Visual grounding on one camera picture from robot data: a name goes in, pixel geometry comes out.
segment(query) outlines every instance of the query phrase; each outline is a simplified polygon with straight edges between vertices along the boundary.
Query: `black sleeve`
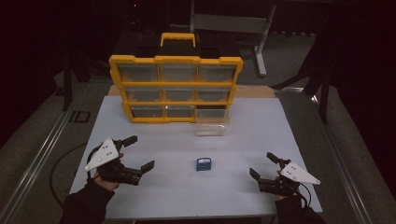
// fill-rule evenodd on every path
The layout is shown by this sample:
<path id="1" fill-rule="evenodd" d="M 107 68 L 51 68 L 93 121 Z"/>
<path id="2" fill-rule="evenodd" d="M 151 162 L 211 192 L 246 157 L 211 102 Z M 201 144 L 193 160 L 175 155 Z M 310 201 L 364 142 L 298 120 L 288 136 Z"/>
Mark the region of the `black sleeve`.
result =
<path id="1" fill-rule="evenodd" d="M 103 189 L 92 181 L 84 189 L 66 197 L 60 223 L 96 224 L 103 222 L 106 217 L 106 206 L 113 196 L 114 192 Z"/>
<path id="2" fill-rule="evenodd" d="M 279 224 L 326 223 L 311 207 L 302 208 L 301 197 L 296 195 L 276 201 Z"/>

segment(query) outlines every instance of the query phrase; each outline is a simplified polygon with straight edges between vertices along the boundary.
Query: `small blue box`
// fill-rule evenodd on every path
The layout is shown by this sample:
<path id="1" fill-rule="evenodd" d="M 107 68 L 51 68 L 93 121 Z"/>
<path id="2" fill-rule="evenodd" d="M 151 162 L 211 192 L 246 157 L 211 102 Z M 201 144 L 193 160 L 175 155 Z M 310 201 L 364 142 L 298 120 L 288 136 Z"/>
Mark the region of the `small blue box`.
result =
<path id="1" fill-rule="evenodd" d="M 212 160 L 210 158 L 200 158 L 197 160 L 197 171 L 207 171 L 212 168 Z"/>

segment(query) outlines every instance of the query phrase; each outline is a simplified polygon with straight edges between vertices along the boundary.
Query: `dark background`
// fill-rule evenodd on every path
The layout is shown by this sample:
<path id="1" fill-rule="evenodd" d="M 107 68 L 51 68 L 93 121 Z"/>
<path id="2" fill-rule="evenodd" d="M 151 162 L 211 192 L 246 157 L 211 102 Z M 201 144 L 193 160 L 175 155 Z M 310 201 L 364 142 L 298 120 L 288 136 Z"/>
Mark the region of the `dark background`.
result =
<path id="1" fill-rule="evenodd" d="M 198 0 L 196 11 L 265 17 L 268 2 Z M 396 6 L 392 1 L 281 1 L 272 31 L 316 34 L 304 66 L 330 58 L 332 85 L 396 195 Z M 107 62 L 121 31 L 161 33 L 189 24 L 187 0 L 14 0 L 0 6 L 0 146 L 56 91 L 63 52 L 74 49 Z M 76 73 L 89 76 L 72 53 Z"/>

